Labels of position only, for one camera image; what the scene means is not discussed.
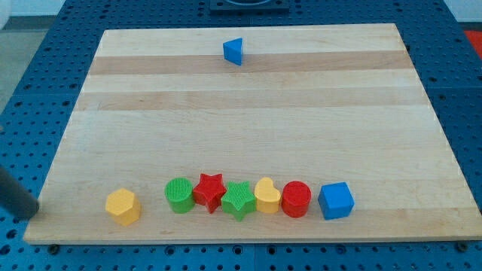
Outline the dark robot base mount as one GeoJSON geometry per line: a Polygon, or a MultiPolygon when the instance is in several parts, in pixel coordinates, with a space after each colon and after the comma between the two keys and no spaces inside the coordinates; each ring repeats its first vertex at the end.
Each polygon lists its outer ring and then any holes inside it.
{"type": "Polygon", "coordinates": [[[290,0],[208,0],[208,3],[211,14],[287,12],[290,8],[290,0]]]}

